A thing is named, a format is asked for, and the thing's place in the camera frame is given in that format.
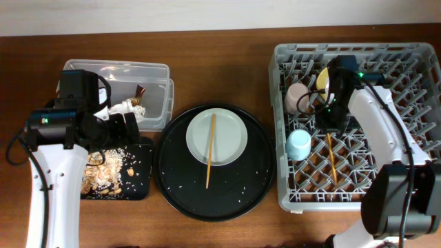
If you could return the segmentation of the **yellow bowl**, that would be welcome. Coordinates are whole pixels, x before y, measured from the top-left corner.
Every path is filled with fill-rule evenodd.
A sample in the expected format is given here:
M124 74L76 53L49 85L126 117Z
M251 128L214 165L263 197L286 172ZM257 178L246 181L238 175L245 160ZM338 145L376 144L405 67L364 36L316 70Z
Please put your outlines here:
M324 93L320 94L320 97L322 98L322 100L326 100L327 99L327 92L329 89L328 67L325 67L318 75L318 77L316 79L316 89L325 91Z

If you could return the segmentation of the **white napkin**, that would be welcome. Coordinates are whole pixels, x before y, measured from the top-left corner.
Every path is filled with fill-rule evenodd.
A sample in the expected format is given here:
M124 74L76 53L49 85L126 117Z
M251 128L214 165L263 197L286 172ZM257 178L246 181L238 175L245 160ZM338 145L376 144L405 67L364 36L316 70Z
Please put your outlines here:
M140 105L132 105L131 99L126 99L123 102L116 104L109 109L109 114L127 114L127 113L133 113L135 115L137 123L144 121L145 108Z

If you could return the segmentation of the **brown snack wrapper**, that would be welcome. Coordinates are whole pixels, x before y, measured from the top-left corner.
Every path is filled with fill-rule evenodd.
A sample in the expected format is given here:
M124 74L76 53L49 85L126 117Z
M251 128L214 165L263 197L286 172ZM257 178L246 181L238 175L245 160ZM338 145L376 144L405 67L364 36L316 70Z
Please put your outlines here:
M141 104L141 100L143 98L144 93L145 93L145 88L140 85L137 85L135 97L130 99L132 106L137 106Z

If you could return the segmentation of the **food scraps with rice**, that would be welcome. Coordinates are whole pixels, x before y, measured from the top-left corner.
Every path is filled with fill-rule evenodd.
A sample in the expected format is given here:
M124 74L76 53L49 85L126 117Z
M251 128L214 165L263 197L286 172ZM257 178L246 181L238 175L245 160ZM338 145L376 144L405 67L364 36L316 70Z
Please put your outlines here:
M88 164L83 173L81 194L111 197L123 195L123 176L129 178L136 175L133 162L129 162L134 155L123 148L109 149L104 152L95 152L88 155Z

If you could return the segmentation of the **pink plastic cup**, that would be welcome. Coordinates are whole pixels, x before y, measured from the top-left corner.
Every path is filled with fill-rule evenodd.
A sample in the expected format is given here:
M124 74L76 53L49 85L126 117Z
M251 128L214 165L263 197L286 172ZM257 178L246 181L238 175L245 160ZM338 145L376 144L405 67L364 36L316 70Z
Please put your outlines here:
M294 83L291 84L287 90L287 93L285 95L284 99L284 106L286 111L289 114L295 114L298 112L297 105L299 105L299 108L306 112L308 108L309 103L309 97L308 97L309 90L305 85L302 83ZM297 104L298 100L302 95L305 95L299 104Z

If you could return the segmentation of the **wooden chopstick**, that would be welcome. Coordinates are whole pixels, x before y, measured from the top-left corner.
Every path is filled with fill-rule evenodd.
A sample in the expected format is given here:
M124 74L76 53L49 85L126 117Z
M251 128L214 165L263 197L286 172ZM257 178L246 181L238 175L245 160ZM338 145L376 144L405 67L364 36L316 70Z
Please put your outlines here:
M334 159L334 153L332 150L332 140L331 140L331 134L327 133L327 143L328 143L328 147L329 147L329 157L330 157L330 161L331 161L331 171L332 171L332 176L333 176L333 180L334 180L334 185L337 185L338 179L337 179L337 173L336 173L336 166L335 166L335 159Z
M209 154L208 154L209 156L208 156L208 160L207 160L207 175L206 175L206 182L205 182L206 189L209 188L209 178L210 178L211 164L212 164L215 128L216 128L216 114L212 114L212 122L211 122L211 127L210 127L210 139L209 139Z

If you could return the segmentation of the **blue plastic cup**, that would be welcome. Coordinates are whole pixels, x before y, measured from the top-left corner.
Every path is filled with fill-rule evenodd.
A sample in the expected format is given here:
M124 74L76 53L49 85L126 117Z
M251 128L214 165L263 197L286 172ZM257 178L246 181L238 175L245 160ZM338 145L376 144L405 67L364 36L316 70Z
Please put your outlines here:
M301 161L311 152L311 135L305 130L292 131L286 141L285 151L287 157L293 161Z

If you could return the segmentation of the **grey round plate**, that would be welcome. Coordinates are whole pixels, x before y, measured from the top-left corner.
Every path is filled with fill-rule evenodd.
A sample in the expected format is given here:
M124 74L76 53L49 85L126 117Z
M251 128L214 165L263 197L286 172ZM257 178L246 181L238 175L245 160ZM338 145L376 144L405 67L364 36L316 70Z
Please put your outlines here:
M189 123L186 143L192 156L207 165L212 114L216 114L216 128L212 166L234 162L247 146L247 128L239 115L225 108L209 108L198 113Z

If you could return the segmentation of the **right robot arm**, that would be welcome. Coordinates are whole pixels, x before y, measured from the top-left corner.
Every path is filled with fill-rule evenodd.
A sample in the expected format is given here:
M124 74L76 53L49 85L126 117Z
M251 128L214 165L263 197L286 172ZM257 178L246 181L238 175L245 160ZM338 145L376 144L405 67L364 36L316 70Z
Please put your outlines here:
M414 141L378 72L363 73L353 55L327 64L326 101L316 113L322 131L341 137L354 118L378 168L362 198L361 219L331 235L327 247L403 247L440 226L440 165Z

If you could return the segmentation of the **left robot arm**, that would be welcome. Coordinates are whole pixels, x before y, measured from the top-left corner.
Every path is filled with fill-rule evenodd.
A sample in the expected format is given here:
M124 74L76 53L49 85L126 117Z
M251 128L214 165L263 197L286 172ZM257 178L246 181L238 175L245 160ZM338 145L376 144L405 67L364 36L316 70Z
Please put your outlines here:
M19 139L32 170L27 247L78 247L81 184L92 152L139 141L133 113L109 114L110 84L64 70L58 96L31 113Z

